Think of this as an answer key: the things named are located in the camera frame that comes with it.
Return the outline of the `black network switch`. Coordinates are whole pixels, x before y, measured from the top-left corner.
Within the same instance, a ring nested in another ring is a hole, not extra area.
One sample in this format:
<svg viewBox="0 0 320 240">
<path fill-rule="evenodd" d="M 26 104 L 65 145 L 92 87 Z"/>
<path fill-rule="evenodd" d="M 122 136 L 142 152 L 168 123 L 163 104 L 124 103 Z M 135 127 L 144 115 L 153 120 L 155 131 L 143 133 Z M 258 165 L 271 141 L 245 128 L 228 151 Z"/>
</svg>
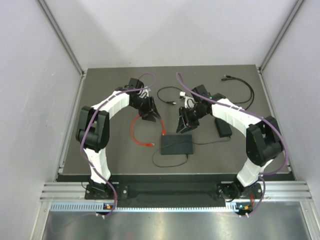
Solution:
<svg viewBox="0 0 320 240">
<path fill-rule="evenodd" d="M 160 138 L 160 154 L 161 155 L 193 155 L 193 137 L 187 135 L 167 134 Z"/>
</svg>

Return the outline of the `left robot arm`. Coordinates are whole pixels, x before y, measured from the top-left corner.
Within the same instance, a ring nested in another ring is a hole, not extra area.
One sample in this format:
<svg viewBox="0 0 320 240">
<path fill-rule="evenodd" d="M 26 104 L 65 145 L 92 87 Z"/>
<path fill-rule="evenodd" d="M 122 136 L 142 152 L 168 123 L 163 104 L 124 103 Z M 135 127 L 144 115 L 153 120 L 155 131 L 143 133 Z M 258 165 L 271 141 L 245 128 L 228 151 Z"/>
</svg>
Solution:
<svg viewBox="0 0 320 240">
<path fill-rule="evenodd" d="M 116 196 L 116 189 L 110 182 L 112 174 L 106 147 L 110 139 L 110 120 L 126 107 L 136 109 L 138 117 L 144 121 L 155 122 L 161 118 L 149 88 L 139 78 L 131 78 L 127 85 L 116 88 L 105 100 L 80 110 L 75 137 L 91 171 L 85 190 L 87 200 Z"/>
</svg>

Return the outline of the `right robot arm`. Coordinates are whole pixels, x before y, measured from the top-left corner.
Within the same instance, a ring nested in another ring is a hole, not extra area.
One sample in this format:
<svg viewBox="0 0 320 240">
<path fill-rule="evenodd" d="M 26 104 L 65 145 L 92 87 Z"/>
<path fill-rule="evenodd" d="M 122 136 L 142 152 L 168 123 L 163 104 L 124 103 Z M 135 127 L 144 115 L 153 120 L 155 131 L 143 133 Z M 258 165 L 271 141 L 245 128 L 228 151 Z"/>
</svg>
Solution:
<svg viewBox="0 0 320 240">
<path fill-rule="evenodd" d="M 178 134 L 196 129 L 201 118 L 211 115 L 244 135 L 247 159 L 230 185 L 228 199 L 245 198 L 265 168 L 284 150 L 277 120 L 272 116 L 260 119 L 247 114 L 224 95 L 211 95 L 204 85 L 192 90 L 191 99 L 193 105 L 185 103 L 178 109 Z"/>
</svg>

